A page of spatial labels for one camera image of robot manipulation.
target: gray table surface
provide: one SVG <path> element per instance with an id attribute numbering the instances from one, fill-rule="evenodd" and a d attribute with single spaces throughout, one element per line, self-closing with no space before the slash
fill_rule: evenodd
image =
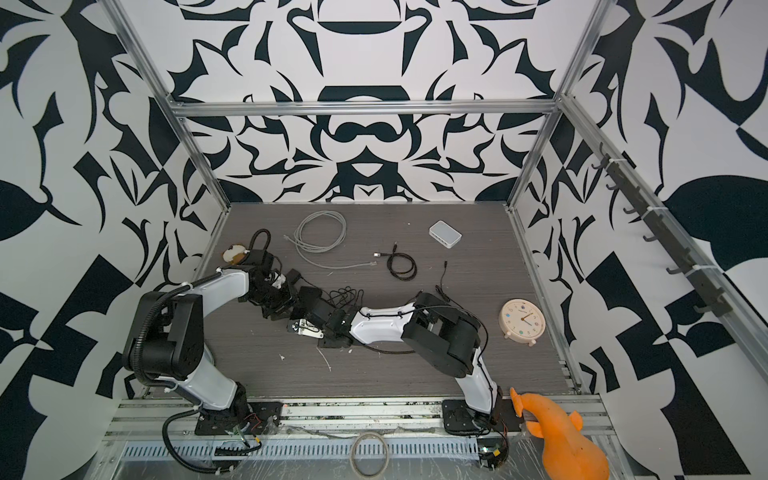
<path id="1" fill-rule="evenodd" d="M 324 265 L 347 265 L 374 260 L 373 252 L 398 250 L 411 255 L 419 268 L 416 278 L 403 282 L 392 277 L 385 260 L 377 266 L 324 270 L 298 255 L 283 238 L 293 235 L 308 214 L 318 210 L 340 212 L 348 223 L 346 240 L 336 249 L 307 254 Z M 446 249 L 429 236 L 438 220 L 458 230 L 462 239 Z M 234 204 L 207 265 L 223 265 L 221 253 L 233 243 L 247 245 L 254 231 L 272 233 L 269 251 L 283 261 L 283 271 L 294 268 L 325 290 L 344 286 L 365 290 L 365 305 L 400 306 L 419 290 L 434 293 L 447 260 L 445 291 L 472 311 L 488 328 L 484 353 L 492 378 L 505 394 L 568 391 L 558 356 L 548 335 L 529 347 L 502 336 L 498 313 L 505 302 L 522 298 L 538 302 L 525 269 L 520 248 L 501 204 Z M 306 241 L 332 243 L 339 223 L 329 217 L 310 222 Z M 264 236 L 257 241 L 261 245 Z M 402 267 L 401 259 L 396 268 Z M 382 355 L 356 346 L 350 349 L 316 348 L 316 339 L 289 333 L 287 320 L 271 322 L 249 303 L 229 302 L 205 319 L 205 338 L 217 367 L 243 383 L 250 396 L 449 396 L 460 395 L 456 381 L 433 369 L 416 354 Z M 380 349 L 407 349 L 403 343 L 377 343 Z"/>

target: orange toy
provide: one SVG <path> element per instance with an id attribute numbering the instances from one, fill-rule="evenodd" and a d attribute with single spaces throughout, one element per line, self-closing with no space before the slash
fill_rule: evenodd
<path id="1" fill-rule="evenodd" d="M 552 480 L 608 479 L 608 459 L 579 432 L 584 423 L 578 412 L 567 415 L 557 403 L 535 393 L 518 395 L 509 389 L 509 395 L 518 417 L 523 410 L 536 415 L 537 422 L 525 424 L 533 436 L 544 439 L 541 459 Z"/>

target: black charging cable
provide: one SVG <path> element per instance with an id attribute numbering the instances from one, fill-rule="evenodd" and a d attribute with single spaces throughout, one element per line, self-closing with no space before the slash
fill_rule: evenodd
<path id="1" fill-rule="evenodd" d="M 413 280 L 416 277 L 416 260 L 413 259 L 410 255 L 407 253 L 402 253 L 397 251 L 397 242 L 395 242 L 395 246 L 392 247 L 392 253 L 379 253 L 376 252 L 373 254 L 374 257 L 388 257 L 386 259 L 386 268 L 389 270 L 389 273 L 394 276 L 397 280 L 402 280 L 403 282 L 409 282 L 410 280 Z M 410 268 L 407 270 L 395 270 L 392 267 L 392 263 L 395 261 L 396 257 L 404 258 L 408 260 L 411 263 Z"/>

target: black and white patterned wall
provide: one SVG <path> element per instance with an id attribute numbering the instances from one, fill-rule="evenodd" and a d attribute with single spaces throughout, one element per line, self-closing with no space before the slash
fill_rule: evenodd
<path id="1" fill-rule="evenodd" d="M 194 118 L 231 201 L 506 200 L 543 114 Z"/>
<path id="2" fill-rule="evenodd" d="M 593 6 L 124 2 L 168 90 L 189 102 L 552 98 Z M 236 202 L 506 200 L 541 125 L 538 114 L 195 120 Z"/>
<path id="3" fill-rule="evenodd" d="M 763 317 L 767 19 L 765 2 L 621 0 L 574 90 Z"/>
<path id="4" fill-rule="evenodd" d="M 62 478 L 135 394 L 139 297 L 189 280 L 220 209 L 100 5 L 0 4 L 0 477 Z"/>
<path id="5" fill-rule="evenodd" d="M 130 0 L 184 101 L 551 98 L 594 0 Z"/>
<path id="6" fill-rule="evenodd" d="M 764 316 L 766 18 L 762 2 L 620 0 L 575 91 Z M 717 318 L 695 312 L 702 300 L 666 273 L 669 256 L 597 162 L 562 120 L 517 206 L 587 387 L 651 478 L 768 477 L 768 386 Z"/>

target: white box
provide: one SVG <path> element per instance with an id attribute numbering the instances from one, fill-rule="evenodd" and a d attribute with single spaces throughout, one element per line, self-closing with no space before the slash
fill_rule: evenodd
<path id="1" fill-rule="evenodd" d="M 445 248 L 453 247 L 462 239 L 462 235 L 459 232 L 442 220 L 429 228 L 429 234 L 432 235 L 435 240 L 442 243 Z"/>

